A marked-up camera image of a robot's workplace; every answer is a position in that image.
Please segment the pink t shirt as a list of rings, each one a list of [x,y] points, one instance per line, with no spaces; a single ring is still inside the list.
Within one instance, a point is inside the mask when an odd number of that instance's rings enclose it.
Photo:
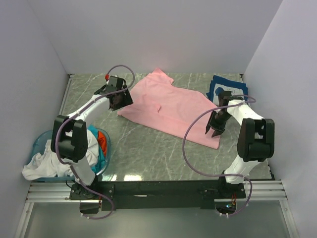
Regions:
[[[156,68],[130,91],[133,104],[118,111],[122,116],[167,134],[217,149],[220,137],[206,132],[209,115],[193,126],[192,122],[207,110],[215,108],[202,93],[173,86],[174,80]]]

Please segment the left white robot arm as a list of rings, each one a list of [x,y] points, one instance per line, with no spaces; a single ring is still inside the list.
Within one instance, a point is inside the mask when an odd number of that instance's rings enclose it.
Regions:
[[[86,153],[88,150],[87,126],[102,112],[116,111],[133,104],[126,80],[107,76],[106,84],[91,99],[73,113],[59,115],[54,120],[51,150],[58,161],[69,165],[76,181],[83,185],[81,193],[87,199],[98,196],[99,187],[94,184],[95,172],[91,169]]]

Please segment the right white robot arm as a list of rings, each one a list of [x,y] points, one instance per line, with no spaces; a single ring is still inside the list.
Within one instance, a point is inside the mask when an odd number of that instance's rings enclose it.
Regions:
[[[219,178],[217,192],[228,198],[239,189],[245,176],[274,154],[275,122],[255,113],[242,95],[222,91],[218,95],[220,109],[213,111],[206,125],[206,132],[213,130],[212,137],[222,135],[230,118],[240,125],[237,141],[237,156],[230,167]]]

